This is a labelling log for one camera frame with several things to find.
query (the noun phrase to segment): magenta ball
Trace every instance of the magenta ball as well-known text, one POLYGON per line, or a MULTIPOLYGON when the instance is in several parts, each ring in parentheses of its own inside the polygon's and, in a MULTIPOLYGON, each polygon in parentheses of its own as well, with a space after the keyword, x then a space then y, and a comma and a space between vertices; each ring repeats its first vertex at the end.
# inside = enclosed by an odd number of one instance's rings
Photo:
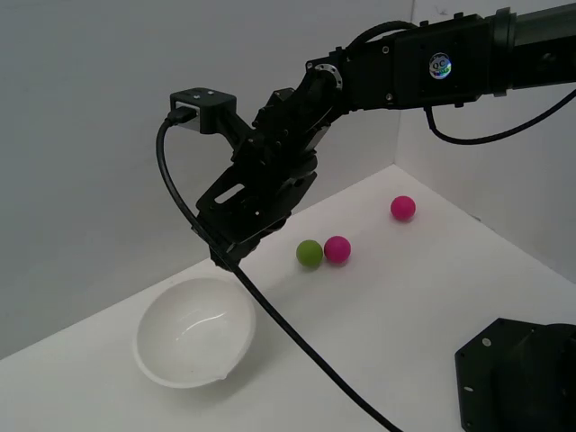
POLYGON ((324 255, 330 263, 342 264, 346 262, 352 252, 350 242, 343 237, 334 236, 324 245, 324 255))
POLYGON ((394 219, 406 222, 412 219, 416 212, 416 203, 409 196, 398 196, 390 205, 390 211, 394 219))

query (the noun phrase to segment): black cable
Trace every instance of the black cable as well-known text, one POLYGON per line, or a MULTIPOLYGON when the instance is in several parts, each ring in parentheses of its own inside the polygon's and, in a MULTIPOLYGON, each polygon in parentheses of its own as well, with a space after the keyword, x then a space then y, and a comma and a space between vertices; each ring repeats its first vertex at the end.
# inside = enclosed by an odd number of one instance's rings
POLYGON ((166 163, 166 155, 164 152, 164 140, 166 137, 167 130, 179 122, 187 122, 195 116, 195 112, 192 114, 191 110, 187 112, 178 108, 172 111, 168 117, 164 120, 158 134, 156 136, 156 157, 158 162, 158 167, 160 168, 160 174, 166 185, 166 188, 170 192, 172 199, 178 206, 182 214, 186 217, 188 222, 192 225, 192 229, 196 234, 200 236, 210 249, 218 256, 221 262, 242 282, 246 287, 248 292, 254 297, 254 299, 262 306, 268 315, 280 326, 280 328, 304 351, 312 361, 319 366, 319 368, 324 371, 324 373, 337 385, 340 390, 342 390, 346 396, 348 396, 352 401, 358 405, 362 410, 366 412, 370 417, 376 420, 380 425, 388 429, 390 432, 402 432, 401 429, 394 426, 385 416, 378 412, 372 405, 370 405, 366 400, 362 398, 344 379, 338 375, 338 373, 330 366, 326 360, 324 360, 320 354, 318 354, 314 348, 312 348, 302 336, 284 319, 284 317, 276 310, 276 308, 266 299, 266 297, 256 288, 256 286, 250 281, 248 276, 242 271, 242 269, 237 265, 230 255, 223 250, 220 245, 212 238, 212 236, 203 228, 203 226, 198 222, 192 211, 188 208, 182 196, 176 189, 172 177, 168 172, 168 167, 166 163))
POLYGON ((426 119, 428 121, 428 127, 441 140, 449 142, 451 144, 458 144, 462 146, 476 146, 478 144, 487 144, 489 142, 494 142, 498 140, 503 140, 505 138, 511 137, 512 135, 516 135, 521 131, 525 131, 528 128, 531 128, 535 124, 538 124, 542 120, 547 119, 552 114, 556 113, 558 110, 563 108, 568 102, 576 97, 576 90, 570 92, 567 96, 565 96, 559 103, 554 105, 552 108, 548 109, 547 111, 541 113, 540 115, 536 116, 534 119, 527 121, 524 124, 517 126, 516 128, 507 130, 505 132, 497 133, 495 135, 490 135, 488 137, 483 138, 475 138, 475 139, 461 139, 461 138, 453 138, 445 135, 440 130, 438 130, 436 126, 436 121, 434 120, 434 114, 432 113, 432 107, 427 106, 424 108, 424 112, 426 113, 426 119))
POLYGON ((346 47, 346 52, 348 54, 352 53, 358 47, 367 43, 370 39, 375 38, 376 36, 380 36, 381 34, 388 33, 388 32, 395 32, 397 30, 409 30, 415 29, 418 27, 411 22, 404 22, 404 21, 390 21, 390 22, 383 22, 382 24, 375 25, 371 29, 368 29, 362 33, 360 33, 350 45, 346 47))

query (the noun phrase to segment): sticker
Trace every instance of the sticker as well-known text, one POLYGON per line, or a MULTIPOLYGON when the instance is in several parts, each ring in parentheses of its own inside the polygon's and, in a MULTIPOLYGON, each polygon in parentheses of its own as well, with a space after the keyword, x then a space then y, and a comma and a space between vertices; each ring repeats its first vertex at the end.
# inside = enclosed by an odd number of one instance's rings
POLYGON ((450 58, 444 52, 438 52, 430 59, 430 75, 434 79, 444 79, 452 72, 450 58))

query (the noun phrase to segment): white table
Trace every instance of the white table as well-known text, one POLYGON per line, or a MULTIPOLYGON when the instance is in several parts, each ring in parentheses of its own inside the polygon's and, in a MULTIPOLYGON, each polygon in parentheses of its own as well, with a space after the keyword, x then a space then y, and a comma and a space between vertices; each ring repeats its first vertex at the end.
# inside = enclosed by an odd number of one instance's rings
MULTIPOLYGON (((183 235, 188 233, 183 222, 183 235)), ((0 362, 0 430, 381 430, 263 313, 223 382, 171 390, 131 356, 138 320, 168 286, 122 301, 0 362)), ((576 287, 396 166, 290 219, 243 262, 285 317, 376 408, 408 432, 460 430, 454 352, 497 317, 576 323, 576 287), (390 219, 411 195, 418 216, 390 219), (342 268, 304 272, 302 239, 341 234, 342 268)))

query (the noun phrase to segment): white wall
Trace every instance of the white wall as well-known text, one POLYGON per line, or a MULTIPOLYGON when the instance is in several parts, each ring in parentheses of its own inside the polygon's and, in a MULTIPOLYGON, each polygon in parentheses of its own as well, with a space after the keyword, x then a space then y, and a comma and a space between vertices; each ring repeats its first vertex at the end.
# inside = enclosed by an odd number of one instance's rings
MULTIPOLYGON (((509 5, 525 14, 561 0, 417 0, 414 22, 440 14, 492 15, 509 5)), ((517 126, 567 95, 574 85, 484 96, 463 109, 435 109, 438 128, 475 138, 517 126)), ((474 148, 436 139, 421 110, 401 116, 396 163, 502 237, 576 282, 576 103, 515 137, 474 148)))
MULTIPOLYGON (((251 122, 306 60, 410 12, 404 0, 1 0, 0 357, 207 256, 156 167, 171 92, 232 93, 251 122)), ((302 205, 388 166, 398 123, 339 121, 302 205)), ((231 156, 223 137, 187 130, 169 133, 167 154, 190 203, 231 156)))

